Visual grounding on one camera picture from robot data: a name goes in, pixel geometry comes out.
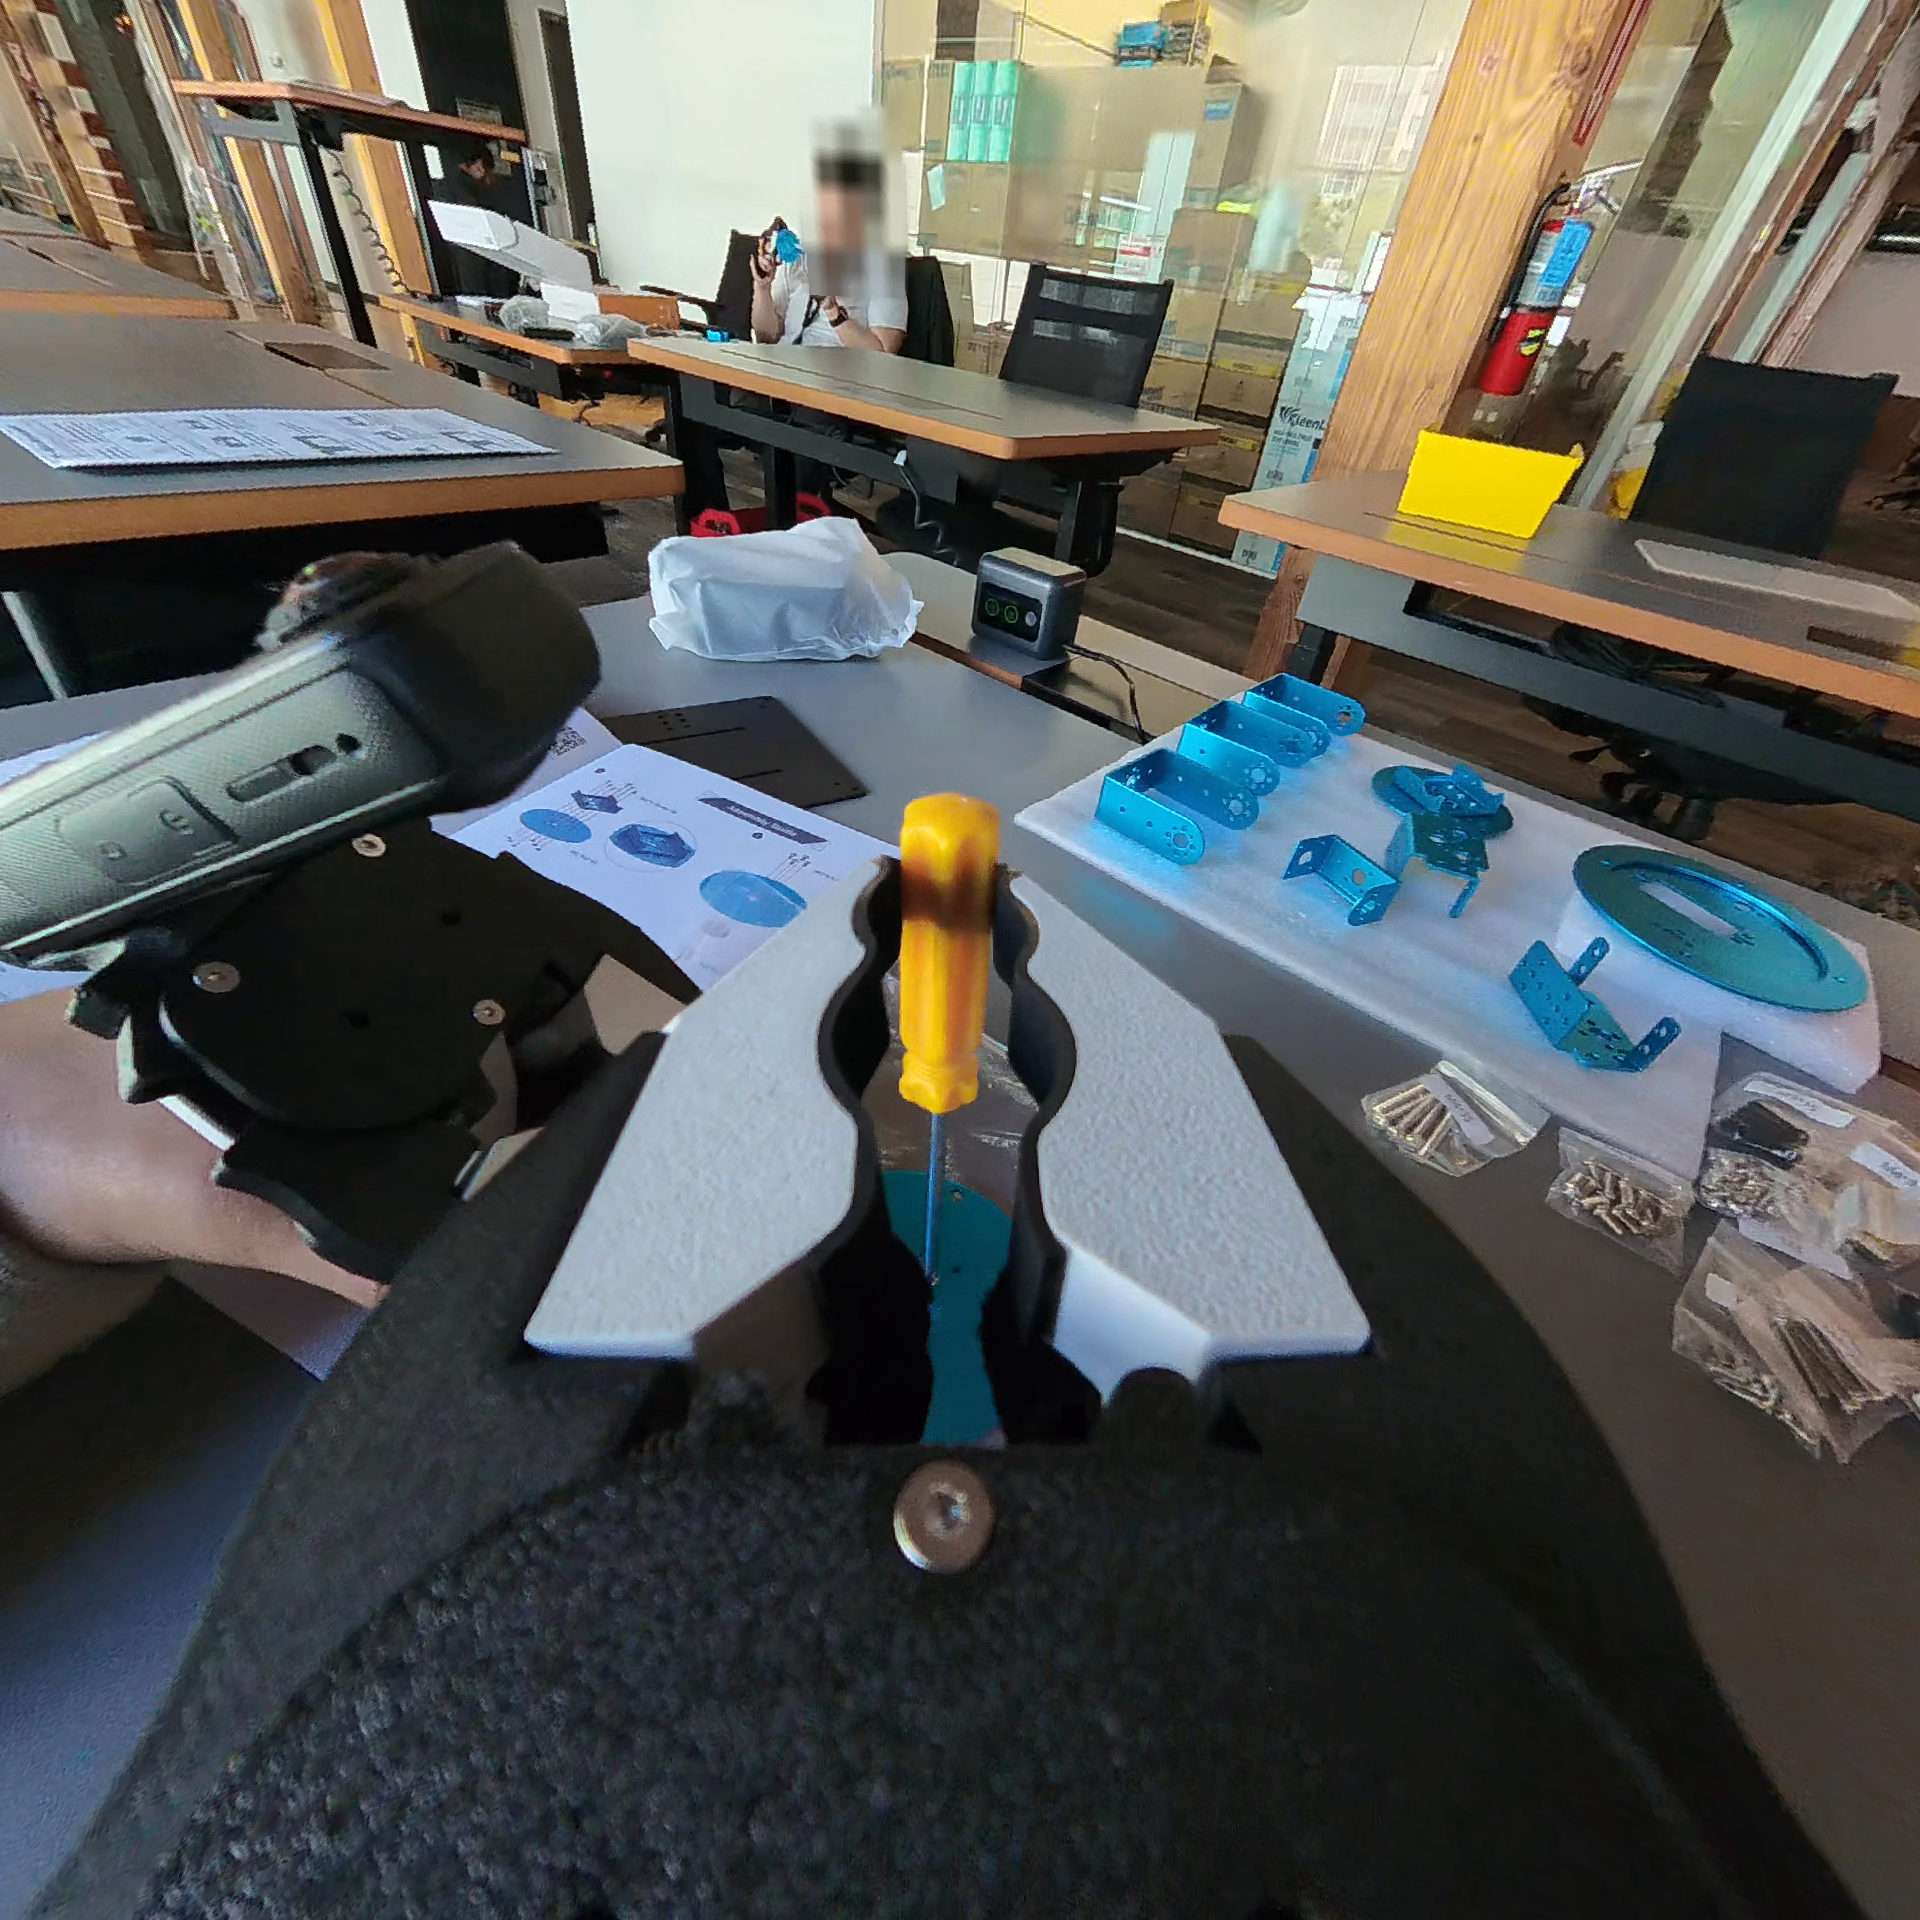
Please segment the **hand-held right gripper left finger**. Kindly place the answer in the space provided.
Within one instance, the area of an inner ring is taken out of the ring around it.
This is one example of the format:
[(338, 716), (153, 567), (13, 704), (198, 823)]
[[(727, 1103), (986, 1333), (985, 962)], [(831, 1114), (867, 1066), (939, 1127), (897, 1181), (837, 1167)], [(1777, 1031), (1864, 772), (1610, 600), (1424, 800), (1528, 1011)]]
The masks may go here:
[(828, 1444), (915, 1444), (929, 1276), (864, 1095), (894, 1042), (901, 862), (874, 857), (672, 1020), (524, 1337), (755, 1373)]

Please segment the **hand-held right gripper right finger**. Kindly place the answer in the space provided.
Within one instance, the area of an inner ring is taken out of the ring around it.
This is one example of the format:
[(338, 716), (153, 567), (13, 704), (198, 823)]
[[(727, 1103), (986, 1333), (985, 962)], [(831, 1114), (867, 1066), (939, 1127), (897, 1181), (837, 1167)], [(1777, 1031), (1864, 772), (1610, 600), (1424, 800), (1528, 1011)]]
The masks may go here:
[(996, 1281), (996, 1416), (1087, 1437), (1133, 1375), (1363, 1354), (1373, 1328), (1219, 1026), (1002, 875), (1006, 1056), (1035, 1103)]

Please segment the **blue round metal disc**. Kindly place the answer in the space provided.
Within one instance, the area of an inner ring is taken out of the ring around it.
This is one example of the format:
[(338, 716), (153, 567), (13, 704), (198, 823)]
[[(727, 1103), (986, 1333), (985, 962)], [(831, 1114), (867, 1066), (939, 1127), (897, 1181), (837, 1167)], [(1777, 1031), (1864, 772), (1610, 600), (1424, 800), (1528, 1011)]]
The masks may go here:
[(939, 1270), (922, 1270), (931, 1365), (925, 1446), (979, 1448), (1002, 1432), (983, 1350), (983, 1323), (1006, 1265), (1010, 1237), (1013, 1221), (993, 1198), (948, 1179), (934, 1246)]

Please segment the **yellow-handled screwdriver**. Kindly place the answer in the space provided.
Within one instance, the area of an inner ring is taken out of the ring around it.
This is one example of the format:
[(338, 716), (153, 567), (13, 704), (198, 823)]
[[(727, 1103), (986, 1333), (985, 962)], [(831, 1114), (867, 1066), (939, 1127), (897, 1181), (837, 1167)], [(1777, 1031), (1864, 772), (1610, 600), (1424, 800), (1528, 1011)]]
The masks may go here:
[(927, 1115), (925, 1271), (941, 1271), (948, 1117), (979, 1093), (999, 885), (996, 806), (959, 792), (908, 802), (899, 843), (901, 1095)]

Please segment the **person's left forearm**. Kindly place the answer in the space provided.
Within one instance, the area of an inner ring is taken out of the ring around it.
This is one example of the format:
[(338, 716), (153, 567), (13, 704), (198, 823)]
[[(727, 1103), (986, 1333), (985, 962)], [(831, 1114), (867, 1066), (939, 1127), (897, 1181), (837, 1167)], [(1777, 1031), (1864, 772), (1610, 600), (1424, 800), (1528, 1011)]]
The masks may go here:
[(42, 1378), (122, 1325), (163, 1279), (187, 1265), (170, 1260), (71, 1260), (11, 1228), (2, 1232), (2, 1398)]

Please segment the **wood-edged office desk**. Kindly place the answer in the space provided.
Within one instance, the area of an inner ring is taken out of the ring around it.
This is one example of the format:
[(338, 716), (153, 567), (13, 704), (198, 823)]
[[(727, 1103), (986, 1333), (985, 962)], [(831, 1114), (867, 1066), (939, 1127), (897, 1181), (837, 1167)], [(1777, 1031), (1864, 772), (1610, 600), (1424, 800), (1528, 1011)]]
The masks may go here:
[(629, 344), (667, 375), (667, 438), (684, 429), (758, 456), (765, 523), (800, 520), (800, 461), (906, 494), (915, 511), (1050, 516), (1050, 552), (1095, 576), (1112, 559), (1122, 486), (1217, 421), (1063, 395), (864, 348), (718, 344), (688, 331)]
[(1554, 506), (1520, 539), (1398, 509), (1401, 478), (1241, 492), (1312, 558), (1307, 677), (1336, 641), (1419, 660), (1818, 804), (1919, 818), (1917, 581)]
[(508, 458), (57, 470), (4, 440), (2, 586), (73, 693), (240, 660), (283, 591), (333, 556), (439, 559), (517, 542), (609, 550), (605, 507), (677, 499), (680, 461), (320, 327), (4, 313), (4, 415), (439, 409), (540, 445)]

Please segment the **raised standing desk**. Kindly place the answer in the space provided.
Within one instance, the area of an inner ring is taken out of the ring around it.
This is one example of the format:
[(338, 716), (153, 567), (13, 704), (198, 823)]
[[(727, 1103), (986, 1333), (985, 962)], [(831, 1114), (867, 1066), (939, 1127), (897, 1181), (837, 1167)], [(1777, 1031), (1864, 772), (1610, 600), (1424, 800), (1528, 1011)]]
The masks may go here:
[(376, 345), (371, 300), (357, 276), (346, 227), (327, 182), (325, 152), (345, 152), (349, 136), (380, 140), (397, 148), (408, 179), (404, 208), (412, 218), (412, 237), (425, 248), (426, 294), (440, 297), (440, 271), (451, 265), (451, 248), (433, 220), (420, 216), (433, 186), (425, 165), (426, 152), (493, 141), (523, 154), (531, 143), (526, 132), (517, 125), (412, 107), (399, 100), (315, 82), (174, 78), (169, 87), (176, 97), (202, 103), (206, 125), (226, 140), (271, 141), (299, 152), (322, 216), (322, 233), (338, 274), (350, 334), (366, 348)]

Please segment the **person's left hand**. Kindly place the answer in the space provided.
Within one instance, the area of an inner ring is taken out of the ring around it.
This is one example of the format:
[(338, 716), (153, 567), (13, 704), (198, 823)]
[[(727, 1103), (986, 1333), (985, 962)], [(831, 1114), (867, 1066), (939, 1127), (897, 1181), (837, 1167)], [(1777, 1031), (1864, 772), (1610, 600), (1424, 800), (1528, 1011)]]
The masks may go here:
[(380, 1303), (385, 1283), (325, 1260), (290, 1216), (219, 1184), (220, 1149), (154, 1103), (120, 1097), (109, 1046), (58, 994), (2, 1007), (4, 1228), (84, 1264), (193, 1264), (274, 1273)]

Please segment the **white foam sheet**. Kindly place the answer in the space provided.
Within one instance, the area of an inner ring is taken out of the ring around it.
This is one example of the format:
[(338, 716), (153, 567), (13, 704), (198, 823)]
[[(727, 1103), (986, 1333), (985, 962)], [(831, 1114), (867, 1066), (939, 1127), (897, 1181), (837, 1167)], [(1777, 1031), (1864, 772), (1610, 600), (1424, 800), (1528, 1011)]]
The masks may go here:
[[(1180, 864), (1097, 822), (1105, 776), (1078, 780), (1019, 816), (1078, 862), (1119, 877), (1198, 927), (1380, 1020), (1409, 1039), (1488, 1069), (1579, 1131), (1692, 1171), (1720, 1084), (1722, 1044), (1736, 1042), (1817, 1090), (1861, 1092), (1883, 1066), (1883, 999), (1842, 1011), (1791, 1011), (1732, 994), (1656, 958), (1608, 925), (1579, 894), (1581, 851), (1628, 841), (1628, 832), (1581, 807), (1505, 789), (1513, 818), (1495, 837), (1490, 869), (1460, 915), (1452, 875), (1414, 864), (1380, 924), (1351, 924), (1351, 908), (1318, 875), (1285, 877), (1298, 841), (1341, 835), (1380, 857), (1397, 816), (1374, 776), (1421, 756), (1379, 732), (1338, 737), (1305, 768), (1285, 770), (1248, 828), (1201, 823), (1205, 851)], [(1532, 944), (1572, 962), (1594, 937), (1608, 954), (1588, 984), (1635, 1039), (1662, 1018), (1681, 1031), (1642, 1069), (1579, 1063), (1548, 1044), (1524, 1011), (1510, 971)]]

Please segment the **white assembly instruction sheet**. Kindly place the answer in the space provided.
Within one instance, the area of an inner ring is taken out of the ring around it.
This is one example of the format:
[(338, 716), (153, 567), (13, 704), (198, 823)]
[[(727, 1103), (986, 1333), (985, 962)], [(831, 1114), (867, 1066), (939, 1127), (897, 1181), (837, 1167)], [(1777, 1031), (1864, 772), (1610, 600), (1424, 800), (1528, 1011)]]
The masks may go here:
[(434, 828), (614, 908), (701, 989), (858, 862), (897, 854), (739, 780), (618, 741), (585, 710), (507, 802), (439, 816)]

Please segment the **black metal plate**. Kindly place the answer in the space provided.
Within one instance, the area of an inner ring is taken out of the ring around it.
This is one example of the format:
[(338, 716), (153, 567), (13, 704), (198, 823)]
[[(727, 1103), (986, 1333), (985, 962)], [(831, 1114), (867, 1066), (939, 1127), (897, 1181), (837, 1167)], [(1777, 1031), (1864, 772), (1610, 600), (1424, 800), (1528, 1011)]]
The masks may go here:
[(769, 693), (609, 713), (603, 725), (622, 746), (672, 756), (783, 804), (818, 809), (871, 794), (843, 758)]

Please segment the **printed paper sheet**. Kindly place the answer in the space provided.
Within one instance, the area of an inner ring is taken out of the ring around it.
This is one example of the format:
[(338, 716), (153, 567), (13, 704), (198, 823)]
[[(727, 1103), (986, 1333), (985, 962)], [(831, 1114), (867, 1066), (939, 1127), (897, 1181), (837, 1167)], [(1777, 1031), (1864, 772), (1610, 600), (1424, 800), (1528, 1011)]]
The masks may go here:
[(54, 470), (304, 467), (542, 458), (550, 445), (444, 408), (184, 408), (4, 414)]

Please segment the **white plastic-wrapped bundle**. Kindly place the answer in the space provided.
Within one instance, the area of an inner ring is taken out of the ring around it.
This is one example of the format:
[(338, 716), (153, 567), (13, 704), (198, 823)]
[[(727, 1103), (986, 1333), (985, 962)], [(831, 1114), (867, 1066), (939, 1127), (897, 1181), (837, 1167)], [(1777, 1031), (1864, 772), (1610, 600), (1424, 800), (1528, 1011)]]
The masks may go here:
[(703, 660), (874, 660), (908, 643), (922, 600), (854, 517), (717, 539), (660, 539), (647, 561), (651, 627)]

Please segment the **pile of small screw bags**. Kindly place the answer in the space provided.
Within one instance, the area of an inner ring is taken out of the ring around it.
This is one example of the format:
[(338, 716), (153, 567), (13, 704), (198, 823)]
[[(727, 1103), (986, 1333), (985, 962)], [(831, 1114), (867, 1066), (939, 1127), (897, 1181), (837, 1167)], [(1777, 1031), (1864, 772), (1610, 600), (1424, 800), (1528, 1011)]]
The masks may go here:
[(1548, 1210), (1681, 1281), (1681, 1360), (1841, 1463), (1917, 1419), (1912, 1127), (1753, 1069), (1714, 1095), (1692, 1171), (1554, 1130)]

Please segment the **small grey charger device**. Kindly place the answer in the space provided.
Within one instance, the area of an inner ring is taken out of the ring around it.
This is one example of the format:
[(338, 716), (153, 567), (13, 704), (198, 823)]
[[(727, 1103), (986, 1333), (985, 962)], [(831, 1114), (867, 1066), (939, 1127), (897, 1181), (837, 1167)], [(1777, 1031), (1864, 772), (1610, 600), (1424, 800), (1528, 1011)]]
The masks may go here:
[(1078, 638), (1088, 571), (1050, 553), (1002, 545), (981, 556), (973, 640), (1033, 670), (1061, 666)]

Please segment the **yellow plastic bin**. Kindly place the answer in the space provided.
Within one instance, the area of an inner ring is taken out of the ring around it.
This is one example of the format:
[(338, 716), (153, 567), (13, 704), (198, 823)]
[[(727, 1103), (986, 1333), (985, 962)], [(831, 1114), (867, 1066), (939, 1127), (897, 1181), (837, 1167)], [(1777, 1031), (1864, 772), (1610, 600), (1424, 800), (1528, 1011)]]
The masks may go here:
[(1423, 429), (1397, 516), (1531, 539), (1582, 467), (1586, 448), (1548, 452)]

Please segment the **black office chair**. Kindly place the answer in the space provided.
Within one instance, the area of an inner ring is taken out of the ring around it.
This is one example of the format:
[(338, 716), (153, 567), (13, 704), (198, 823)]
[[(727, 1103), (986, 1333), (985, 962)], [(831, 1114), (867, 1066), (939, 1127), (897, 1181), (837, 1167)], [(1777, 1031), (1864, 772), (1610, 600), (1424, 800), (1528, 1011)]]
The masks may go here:
[(1134, 411), (1173, 294), (1169, 280), (1122, 280), (1033, 262), (999, 375), (1021, 388)]
[(1669, 406), (1627, 516), (1818, 559), (1897, 390), (1895, 371), (1853, 375), (1702, 353)]
[[(748, 341), (752, 304), (752, 251), (756, 235), (734, 232), (723, 281), (706, 304), (706, 334), (712, 340)], [(956, 334), (943, 265), (929, 255), (906, 255), (908, 331), (903, 352), (911, 361), (953, 366)]]

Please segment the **red fire extinguisher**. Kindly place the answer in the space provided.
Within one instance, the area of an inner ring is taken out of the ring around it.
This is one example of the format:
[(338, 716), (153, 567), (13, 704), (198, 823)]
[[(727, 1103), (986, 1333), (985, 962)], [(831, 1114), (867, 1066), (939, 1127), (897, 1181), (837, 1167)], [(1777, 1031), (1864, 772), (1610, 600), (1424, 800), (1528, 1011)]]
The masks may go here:
[(1594, 232), (1594, 220), (1581, 210), (1548, 210), (1537, 220), (1476, 373), (1481, 393), (1524, 392)]

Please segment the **wooden pillar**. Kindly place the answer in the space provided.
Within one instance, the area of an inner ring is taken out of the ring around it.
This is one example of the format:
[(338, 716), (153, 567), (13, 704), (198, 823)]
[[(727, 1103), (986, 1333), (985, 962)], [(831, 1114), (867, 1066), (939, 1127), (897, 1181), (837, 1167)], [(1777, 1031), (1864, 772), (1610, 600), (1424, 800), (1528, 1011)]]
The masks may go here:
[(1405, 470), (1479, 367), (1551, 194), (1586, 164), (1647, 2), (1473, 2), (1312, 476)]

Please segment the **stack of cardboard boxes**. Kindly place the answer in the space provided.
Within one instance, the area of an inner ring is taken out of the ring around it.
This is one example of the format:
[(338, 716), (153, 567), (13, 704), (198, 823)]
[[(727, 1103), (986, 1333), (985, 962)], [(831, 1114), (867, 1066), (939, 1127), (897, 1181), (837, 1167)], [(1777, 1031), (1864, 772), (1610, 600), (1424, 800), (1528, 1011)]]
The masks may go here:
[(999, 373), (1031, 270), (1170, 292), (1145, 408), (1215, 443), (1131, 482), (1119, 521), (1228, 556), (1312, 283), (1346, 289), (1403, 164), (1401, 70), (1361, 3), (879, 3), (879, 101), (908, 245), (941, 262), (954, 360)]

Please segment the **small blue U bracket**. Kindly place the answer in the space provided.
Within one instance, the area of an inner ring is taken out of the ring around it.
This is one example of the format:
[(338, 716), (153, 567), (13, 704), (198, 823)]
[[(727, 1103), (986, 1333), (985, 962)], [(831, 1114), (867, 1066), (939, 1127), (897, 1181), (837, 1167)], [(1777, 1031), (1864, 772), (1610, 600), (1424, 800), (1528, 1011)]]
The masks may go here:
[(1298, 839), (1282, 877), (1322, 884), (1352, 927), (1380, 924), (1403, 890), (1398, 875), (1334, 832)]

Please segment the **blue metal U bracket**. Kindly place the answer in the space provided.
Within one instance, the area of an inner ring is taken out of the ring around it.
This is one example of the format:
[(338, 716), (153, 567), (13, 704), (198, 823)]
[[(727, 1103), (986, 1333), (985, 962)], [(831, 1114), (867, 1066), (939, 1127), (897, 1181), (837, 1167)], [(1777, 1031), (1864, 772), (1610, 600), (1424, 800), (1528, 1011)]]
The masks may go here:
[(1288, 674), (1253, 684), (1243, 695), (1243, 704), (1248, 708), (1265, 704), (1290, 721), (1318, 728), (1331, 737), (1348, 737), (1363, 732), (1369, 718), (1367, 708), (1356, 697)]
[(1321, 718), (1247, 693), (1223, 705), (1227, 733), (1237, 746), (1272, 760), (1282, 770), (1302, 768), (1328, 752), (1333, 729)]
[(1106, 772), (1095, 818), (1143, 851), (1191, 867), (1206, 856), (1210, 832), (1253, 828), (1261, 798), (1188, 753), (1153, 748)]
[(1203, 725), (1201, 719), (1180, 729), (1177, 752), (1254, 800), (1271, 795), (1285, 776), (1282, 764), (1271, 752), (1233, 732)]

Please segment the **wide blue perforated bracket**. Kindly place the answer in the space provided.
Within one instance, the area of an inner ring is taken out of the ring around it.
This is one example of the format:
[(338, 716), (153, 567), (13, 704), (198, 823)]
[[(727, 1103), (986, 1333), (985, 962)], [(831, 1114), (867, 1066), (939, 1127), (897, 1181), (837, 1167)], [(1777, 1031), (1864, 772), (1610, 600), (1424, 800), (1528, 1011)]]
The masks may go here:
[(1593, 1071), (1641, 1074), (1653, 1068), (1682, 1033), (1673, 1018), (1656, 1020), (1635, 1037), (1616, 1013), (1588, 989), (1588, 979), (1613, 944), (1601, 935), (1566, 963), (1548, 942), (1535, 939), (1508, 973), (1522, 1009), (1548, 1046)]

